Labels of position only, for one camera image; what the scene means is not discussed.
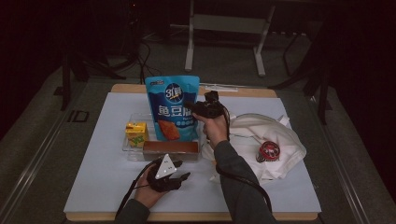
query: dark background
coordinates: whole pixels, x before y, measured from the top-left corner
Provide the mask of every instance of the dark background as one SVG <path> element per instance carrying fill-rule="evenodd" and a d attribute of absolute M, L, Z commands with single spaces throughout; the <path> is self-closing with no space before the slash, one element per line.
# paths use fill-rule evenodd
<path fill-rule="evenodd" d="M 197 10 L 237 16 L 260 11 L 239 10 L 238 4 L 216 7 L 213 1 L 196 1 Z M 64 46 L 72 45 L 96 61 L 107 54 L 127 54 L 128 2 L 120 1 L 3 1 L 0 13 L 0 108 L 2 138 L 42 83 L 61 65 Z M 296 6 L 276 8 L 271 30 L 292 32 Z M 188 24 L 185 0 L 145 1 L 144 24 L 163 36 L 169 23 Z M 396 11 L 392 1 L 359 1 L 354 7 L 332 11 L 322 53 L 332 68 L 331 85 L 356 126 L 375 166 L 396 198 L 393 171 L 396 69 Z"/>

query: small yellow package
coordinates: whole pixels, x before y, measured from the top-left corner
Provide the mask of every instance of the small yellow package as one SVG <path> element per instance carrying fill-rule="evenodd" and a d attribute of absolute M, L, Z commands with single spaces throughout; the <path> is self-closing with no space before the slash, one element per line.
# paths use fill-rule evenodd
<path fill-rule="evenodd" d="M 145 141 L 149 140 L 148 125 L 146 122 L 128 122 L 125 134 L 131 147 L 143 147 Z"/>

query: snack package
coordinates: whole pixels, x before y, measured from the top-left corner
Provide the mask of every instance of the snack package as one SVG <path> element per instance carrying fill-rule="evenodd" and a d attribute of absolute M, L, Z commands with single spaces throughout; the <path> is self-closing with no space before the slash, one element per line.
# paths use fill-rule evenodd
<path fill-rule="evenodd" d="M 198 122 L 184 102 L 196 102 L 199 78 L 194 76 L 145 79 L 155 133 L 159 141 L 190 142 L 198 138 Z"/>

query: dark gray sleeve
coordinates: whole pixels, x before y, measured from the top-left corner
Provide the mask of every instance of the dark gray sleeve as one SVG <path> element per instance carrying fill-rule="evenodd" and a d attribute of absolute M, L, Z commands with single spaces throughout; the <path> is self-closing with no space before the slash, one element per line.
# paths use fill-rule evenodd
<path fill-rule="evenodd" d="M 149 217 L 149 209 L 135 199 L 131 199 L 116 217 L 116 224 L 144 224 Z"/>
<path fill-rule="evenodd" d="M 240 157 L 230 142 L 218 143 L 216 162 L 221 170 L 259 183 L 250 166 Z M 225 202 L 233 223 L 277 223 L 262 195 L 248 184 L 224 176 L 220 177 Z"/>

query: transparent tray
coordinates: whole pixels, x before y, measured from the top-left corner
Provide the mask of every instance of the transparent tray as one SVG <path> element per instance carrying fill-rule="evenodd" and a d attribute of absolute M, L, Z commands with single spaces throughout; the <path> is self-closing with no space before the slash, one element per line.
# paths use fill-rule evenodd
<path fill-rule="evenodd" d="M 141 113 L 133 113 L 129 120 L 130 122 L 146 122 L 148 127 L 148 140 L 149 141 L 158 141 L 157 136 L 155 134 L 154 123 L 152 120 L 151 114 L 141 114 Z M 198 127 L 198 134 L 201 133 L 201 127 Z M 173 161 L 186 161 L 186 162 L 196 162 L 201 159 L 201 149 L 198 147 L 197 153 L 191 152 L 166 152 L 166 151 L 143 151 L 142 147 L 131 147 L 129 144 L 128 138 L 125 136 L 122 144 L 122 151 L 127 154 L 128 161 L 154 161 L 165 154 L 169 154 L 169 157 Z"/>

